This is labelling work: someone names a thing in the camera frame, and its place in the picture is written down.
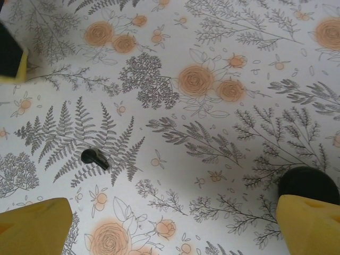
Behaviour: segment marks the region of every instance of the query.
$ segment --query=floral patterned surface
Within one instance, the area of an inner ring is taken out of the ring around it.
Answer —
[[[8,0],[0,211],[69,199],[63,254],[288,254],[277,183],[340,185],[336,0]],[[110,168],[80,160],[96,148]]]

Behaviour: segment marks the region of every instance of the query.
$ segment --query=small orange flower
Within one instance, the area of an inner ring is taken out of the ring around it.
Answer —
[[[325,48],[340,50],[340,19],[328,19],[316,28],[316,40]]]
[[[135,38],[132,36],[118,36],[113,42],[112,46],[118,53],[129,53],[136,45]]]
[[[227,60],[230,67],[234,68],[242,68],[247,64],[247,58],[245,56],[233,56],[232,58]]]
[[[176,225],[170,219],[163,219],[156,225],[156,232],[158,235],[169,238],[176,232]]]
[[[89,26],[85,32],[85,41],[92,46],[103,46],[110,41],[114,31],[112,26],[100,21]]]
[[[225,81],[216,90],[218,96],[226,102],[238,101],[244,93],[239,81]]]
[[[147,17],[139,15],[132,20],[132,24],[137,27],[143,27],[147,23]]]
[[[178,78],[180,90],[191,97],[200,97],[207,93],[214,81],[213,74],[200,66],[184,69]]]

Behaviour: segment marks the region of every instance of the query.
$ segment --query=fern leaf illustration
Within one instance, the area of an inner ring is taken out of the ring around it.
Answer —
[[[42,158],[48,154],[51,150],[53,150],[58,144],[62,141],[62,139],[54,134],[49,135],[46,138],[46,143],[44,145],[44,148],[42,149],[38,162],[40,163]]]
[[[93,143],[102,150],[112,151],[114,148],[113,141],[116,140],[113,135],[116,135],[117,133],[113,131],[112,129],[116,126],[116,124],[113,124],[113,120],[111,120],[111,115],[108,113],[106,107],[104,104],[101,104],[101,108],[103,111],[103,120],[101,122],[100,129],[94,139]]]
[[[132,0],[132,6],[136,7],[140,0]]]
[[[117,178],[118,178],[118,175],[120,174],[121,172],[118,171],[118,170],[115,170],[111,173],[111,185],[112,187],[115,185],[116,181],[117,181]]]
[[[122,155],[124,152],[126,152],[127,145],[129,143],[132,130],[133,130],[133,123],[134,123],[134,117],[131,118],[130,124],[127,127],[126,131],[122,133],[121,136],[119,136],[119,139],[117,139],[116,142],[114,142],[114,148],[113,151],[117,155]]]
[[[40,148],[40,146],[42,145],[44,139],[45,139],[45,134],[43,133],[39,133],[41,131],[42,127],[41,127],[41,123],[40,123],[40,119],[37,116],[36,120],[34,122],[34,126],[33,126],[33,136],[32,136],[32,148],[31,148],[31,153],[32,155],[34,154],[34,152]]]
[[[69,0],[69,2],[67,3],[67,6],[70,6],[70,5],[73,4],[75,1],[77,1],[77,0]]]
[[[71,155],[74,152],[76,146],[77,146],[76,139],[73,139],[73,138],[62,139],[60,144],[58,144],[58,148],[55,149],[52,155],[49,157],[45,165],[45,170],[47,170],[50,166],[52,166],[58,160],[61,160],[64,157],[67,157],[68,154]]]
[[[119,3],[119,7],[120,10],[122,11],[122,9],[124,8],[124,6],[129,2],[130,0],[121,0],[121,2]]]
[[[89,114],[90,113],[87,111],[87,109],[84,109],[82,97],[80,97],[77,101],[76,110],[75,110],[76,127],[74,128],[75,129],[74,136],[77,139],[82,140],[82,141],[92,139],[93,137],[88,136],[88,135],[92,133],[96,133],[95,130],[91,129],[95,125],[87,124],[89,121],[93,120],[93,118],[87,117]]]
[[[144,143],[144,140],[145,140],[145,137],[143,137],[142,140],[140,140],[138,143],[133,145],[132,148],[130,148],[125,153],[125,155],[123,155],[122,158],[125,160],[126,163],[128,163],[129,165],[134,165],[135,164],[138,151],[140,150],[140,147]]]
[[[96,11],[101,10],[104,7],[108,7],[109,5],[115,5],[118,4],[119,0],[99,0],[96,2],[91,9],[89,10],[89,15],[94,14]]]
[[[71,115],[67,108],[67,101],[65,101],[63,103],[62,110],[60,113],[59,123],[57,126],[57,134],[62,135],[62,136],[72,134],[72,128],[71,128],[72,124],[73,122],[71,122]]]
[[[127,166],[127,179],[132,182],[134,174],[138,171],[135,166]]]
[[[74,179],[71,182],[71,187],[77,187],[78,184],[80,184],[81,182],[84,181],[84,179],[87,179],[88,176],[93,177],[93,176],[97,176],[97,174],[102,175],[102,174],[107,174],[110,171],[108,170],[103,170],[102,168],[100,168],[98,165],[96,164],[88,164],[85,165],[85,167],[83,167],[81,170],[78,170],[78,174],[74,175]]]
[[[84,0],[74,11],[74,13],[76,13],[77,11],[79,11],[80,9],[90,5],[90,4],[93,4],[95,1],[97,0]]]

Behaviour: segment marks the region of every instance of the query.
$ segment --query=orange berry illustration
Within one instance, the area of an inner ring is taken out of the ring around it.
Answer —
[[[152,166],[158,166],[159,165],[159,159],[154,158],[153,160],[151,160],[151,164],[152,164]]]
[[[187,22],[187,19],[186,19],[186,18],[181,18],[181,19],[180,19],[180,23],[184,24],[184,23],[186,23],[186,22]]]
[[[96,207],[97,211],[103,211],[104,207],[105,207],[105,204],[103,204],[103,203],[96,203],[95,207]]]
[[[303,21],[308,21],[310,19],[310,17],[308,15],[304,15],[304,16],[301,17],[301,19]]]
[[[275,64],[275,68],[278,70],[282,70],[283,68],[285,68],[285,65],[282,62],[277,62]]]
[[[22,114],[24,114],[24,113],[25,113],[25,109],[24,109],[24,108],[19,108],[18,114],[19,114],[19,115],[22,115]]]
[[[125,106],[119,107],[118,111],[119,111],[120,113],[125,113],[125,111],[126,111]]]
[[[159,29],[154,30],[154,35],[159,36],[162,33]]]
[[[298,11],[294,12],[294,17],[296,17],[298,19],[301,18],[302,15],[303,14],[301,12],[298,12]]]
[[[181,247],[181,250],[185,254],[189,254],[191,252],[191,247],[187,243],[184,243]]]
[[[170,0],[159,0],[160,4],[167,5],[170,2]]]
[[[98,203],[105,204],[106,200],[107,200],[107,195],[105,195],[104,193],[99,194],[97,197]]]
[[[161,40],[162,40],[161,36],[153,36],[153,38],[151,39],[153,43],[159,43]]]
[[[21,106],[21,108],[23,108],[23,109],[28,109],[28,108],[31,107],[31,102],[28,101],[28,100],[24,100],[24,101],[21,103],[20,106]]]

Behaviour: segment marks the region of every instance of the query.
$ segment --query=orange rose illustration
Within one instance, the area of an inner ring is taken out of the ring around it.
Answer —
[[[85,32],[85,41],[92,46],[103,46],[110,41],[113,28],[105,21],[100,21],[89,26]]]
[[[132,24],[137,27],[143,27],[147,23],[147,17],[139,15],[132,20]]]
[[[191,66],[184,69],[178,79],[182,92],[191,97],[205,95],[214,81],[213,74],[200,66]]]
[[[318,25],[316,40],[325,48],[340,50],[340,19],[329,19]]]
[[[236,102],[238,101],[244,90],[239,81],[225,81],[216,90],[217,94],[226,102]]]
[[[126,255],[130,250],[130,236],[117,223],[104,224],[98,228],[90,247],[92,255]]]
[[[156,232],[158,235],[169,238],[175,234],[176,225],[170,219],[163,219],[156,225]]]
[[[136,45],[132,36],[118,36],[112,43],[112,46],[118,53],[128,53],[134,49]]]

